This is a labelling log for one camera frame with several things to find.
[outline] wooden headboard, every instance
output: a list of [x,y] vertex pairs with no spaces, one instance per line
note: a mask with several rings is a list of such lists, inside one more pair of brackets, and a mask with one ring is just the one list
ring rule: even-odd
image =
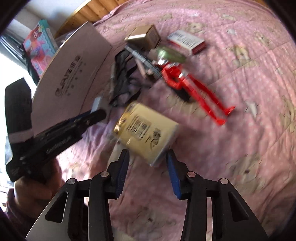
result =
[[128,0],[86,0],[80,5],[57,31],[55,37],[59,37],[77,29],[86,21],[95,23],[114,8]]

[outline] hand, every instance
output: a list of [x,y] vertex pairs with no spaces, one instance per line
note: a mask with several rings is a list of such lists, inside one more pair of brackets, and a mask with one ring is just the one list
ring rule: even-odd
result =
[[15,181],[15,204],[18,209],[31,218],[38,218],[50,201],[64,184],[62,170],[57,159],[53,161],[53,174],[45,184],[27,177]]

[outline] finger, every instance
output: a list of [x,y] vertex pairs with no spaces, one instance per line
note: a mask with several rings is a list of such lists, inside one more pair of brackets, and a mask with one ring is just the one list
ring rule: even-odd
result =
[[26,177],[15,182],[15,191],[18,196],[34,199],[46,200],[52,196],[52,191],[46,185]]
[[46,182],[46,186],[52,191],[54,196],[62,186],[62,169],[59,166],[57,159],[52,161],[53,173],[51,178]]

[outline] white wall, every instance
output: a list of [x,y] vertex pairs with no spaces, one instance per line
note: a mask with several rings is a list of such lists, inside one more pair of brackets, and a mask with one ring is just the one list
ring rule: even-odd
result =
[[7,28],[25,39],[32,31],[32,29],[36,27],[40,19],[40,17],[23,8],[15,16],[15,18],[11,21]]
[[48,21],[56,31],[85,0],[31,0],[26,8]]

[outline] small cardboard box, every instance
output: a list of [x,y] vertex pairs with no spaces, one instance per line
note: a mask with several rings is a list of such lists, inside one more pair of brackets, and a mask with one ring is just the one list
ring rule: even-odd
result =
[[31,120],[35,135],[80,114],[110,50],[110,43],[91,23],[82,25],[65,41],[42,75],[33,98]]
[[125,41],[149,51],[159,44],[160,37],[154,25],[146,25],[136,27]]
[[196,37],[183,30],[177,30],[170,34],[167,39],[171,43],[187,49],[191,55],[200,52],[207,46],[204,39]]

